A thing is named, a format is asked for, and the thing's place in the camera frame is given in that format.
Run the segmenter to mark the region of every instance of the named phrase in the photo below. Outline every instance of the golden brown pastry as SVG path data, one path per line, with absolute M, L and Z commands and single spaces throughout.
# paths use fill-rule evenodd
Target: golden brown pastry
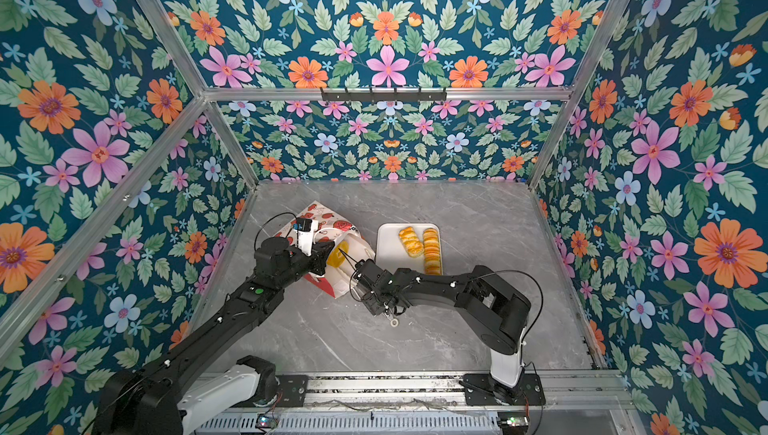
M 424 253 L 424 245 L 418 239 L 413 227 L 400 230 L 400 241 L 402 246 L 406 248 L 409 257 L 416 258 Z
M 424 230 L 424 273 L 426 275 L 442 275 L 440 238 L 436 229 Z

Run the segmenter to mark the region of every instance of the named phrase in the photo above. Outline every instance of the white tray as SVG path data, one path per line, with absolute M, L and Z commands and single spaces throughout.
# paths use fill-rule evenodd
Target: white tray
M 410 257 L 400 241 L 400 230 L 413 227 L 418 239 L 424 241 L 424 230 L 436 229 L 438 240 L 440 229 L 433 223 L 385 223 L 379 227 L 376 241 L 376 265 L 379 268 L 395 273 L 398 268 L 410 268 L 424 273 L 424 255 Z M 440 242 L 440 273 L 442 269 L 442 242 Z

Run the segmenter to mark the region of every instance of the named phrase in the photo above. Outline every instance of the orange flower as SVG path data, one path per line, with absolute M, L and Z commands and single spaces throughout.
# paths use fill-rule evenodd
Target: orange flower
M 152 103 L 152 113 L 157 118 L 162 118 L 163 123 L 170 124 L 181 111 L 181 100 L 174 86 L 170 86 L 168 80 L 152 80 L 149 82 L 150 92 L 147 92 L 147 101 Z
M 187 258 L 190 263 L 197 263 L 202 260 L 203 255 L 205 255 L 205 249 L 208 248 L 206 236 L 203 235 L 202 231 L 193 233 L 190 235 L 190 240 L 187 241 L 184 248 L 187 250 L 184 257 Z
M 677 126 L 682 127 L 687 123 L 692 127 L 699 122 L 699 117 L 710 111 L 712 104 L 707 102 L 712 99 L 712 88 L 704 86 L 704 80 L 696 80 L 695 84 L 688 82 L 680 89 L 680 93 L 674 94 L 674 107 L 670 110 L 670 118 Z
M 392 157 L 389 157 L 386 161 L 384 161 L 384 168 L 394 173 L 401 168 L 401 164 L 402 162 L 400 161 L 399 158 L 392 156 Z
M 510 157 L 504 160 L 504 171 L 511 171 L 515 172 L 518 171 L 520 168 L 523 167 L 523 163 L 525 161 L 523 160 L 523 157 Z
M 283 171 L 283 162 L 275 160 L 273 157 L 264 157 L 261 159 L 261 164 L 266 171 L 271 173 L 280 173 Z
M 736 130 L 741 123 L 741 114 L 736 107 L 728 108 L 720 115 L 720 126 L 725 130 Z
M 715 273 L 715 283 L 733 288 L 734 278 L 743 288 L 757 284 L 757 276 L 768 270 L 768 255 L 753 248 L 763 246 L 763 238 L 754 229 L 741 231 L 741 223 L 723 219 L 720 228 L 713 221 L 701 229 L 704 238 L 696 238 L 694 251 L 699 267 L 706 275 Z
M 27 287 L 27 277 L 34 280 L 51 260 L 53 243 L 43 243 L 48 237 L 43 230 L 31 227 L 24 232 L 20 223 L 0 225 L 0 283 L 10 294 Z
M 581 231 L 576 230 L 571 236 L 571 248 L 574 249 L 574 255 L 581 258 L 587 254 L 587 247 L 589 246 L 589 242 L 587 241 L 587 238 L 584 237 L 584 234 L 581 233 Z
M 391 45 L 393 41 L 400 36 L 397 29 L 400 28 L 400 22 L 395 20 L 392 12 L 379 13 L 379 19 L 373 22 L 374 35 L 384 45 Z
M 592 92 L 592 101 L 589 103 L 589 118 L 592 122 L 605 123 L 606 118 L 614 112 L 614 103 L 618 94 L 614 91 L 616 84 L 613 80 L 603 80 L 600 86 Z
M 605 335 L 603 334 L 603 331 L 598 328 L 598 324 L 595 323 L 594 320 L 589 321 L 589 326 L 592 329 L 595 341 L 598 342 L 598 350 L 600 350 L 600 353 L 605 354 L 605 344 L 603 343 L 605 341 Z
M 288 65 L 291 73 L 288 74 L 290 81 L 296 84 L 296 88 L 325 88 L 328 86 L 328 74 L 321 70 L 320 62 L 310 61 L 306 56 L 300 56 L 298 62 L 291 62 Z
M 201 40 L 205 40 L 208 45 L 224 45 L 224 28 L 221 22 L 215 16 L 209 16 L 207 12 L 192 12 L 192 21 L 190 26 L 197 30 L 195 35 Z
M 168 349 L 171 349 L 177 346 L 178 344 L 180 344 L 181 341 L 184 339 L 184 337 L 187 336 L 187 331 L 189 331 L 189 329 L 190 329 L 190 322 L 188 321 L 181 322 L 179 329 L 174 330 L 174 334 L 170 336 L 170 341 L 172 341 L 173 343 L 170 344 L 170 347 L 168 347 Z
M 241 198 L 235 203 L 235 220 L 240 218 L 240 214 L 243 213 L 243 207 L 245 207 L 245 199 Z
M 730 53 L 730 57 L 728 57 L 728 62 L 730 62 L 731 66 L 744 65 L 744 63 L 749 62 L 752 59 L 752 57 L 754 57 L 756 54 L 757 54 L 757 50 L 755 50 L 754 46 L 738 45 Z
M 408 24 L 410 26 L 419 26 L 422 23 L 424 23 L 424 20 L 422 20 L 422 16 L 419 15 L 416 12 L 411 12 L 410 15 L 408 15 Z
M 362 26 L 362 13 L 353 13 L 350 17 L 351 26 Z
M 30 92 L 25 88 L 18 98 L 24 102 L 18 106 L 18 111 L 22 117 L 31 118 L 29 124 L 40 132 L 47 128 L 50 133 L 61 134 L 64 128 L 74 127 L 72 120 L 80 119 L 80 110 L 73 108 L 80 102 L 56 82 L 53 85 L 42 80 L 35 82 L 34 90 Z
M 480 88 L 482 83 L 488 79 L 488 72 L 485 69 L 488 65 L 476 56 L 468 56 L 466 61 L 456 62 L 456 69 L 451 70 L 448 76 L 453 83 L 453 88 Z
M 654 435 L 680 435 L 677 427 L 670 423 L 670 419 L 662 413 L 654 413 L 650 418 L 650 431 Z
M 547 30 L 550 43 L 565 45 L 572 37 L 576 36 L 576 30 L 581 27 L 581 13 L 577 10 L 565 10 L 561 16 L 552 20 L 552 26 Z

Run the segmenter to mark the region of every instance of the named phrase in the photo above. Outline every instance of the table surface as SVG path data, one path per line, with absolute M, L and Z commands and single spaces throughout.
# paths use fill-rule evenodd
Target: table surface
M 526 339 L 523 357 L 538 369 L 588 369 L 592 363 L 577 322 L 570 281 L 562 280 L 546 246 L 528 189 L 519 183 L 332 183 L 261 184 L 254 209 L 232 261 L 209 288 L 204 314 L 212 315 L 254 267 L 254 236 L 265 220 L 284 210 L 298 212 L 317 200 L 351 221 L 373 249 L 376 232 L 389 222 L 431 222 L 440 227 L 444 272 L 457 275 L 475 265 L 515 268 L 531 274 L 544 292 L 544 309 Z M 282 223 L 274 221 L 269 232 Z M 501 275 L 540 303 L 527 277 Z M 349 294 L 338 299 L 301 280 L 286 289 L 285 300 L 267 321 L 237 341 L 208 371 L 225 371 L 253 354 L 289 371 L 487 370 L 489 349 L 464 320 L 438 307 L 411 307 L 391 327 L 372 317 Z

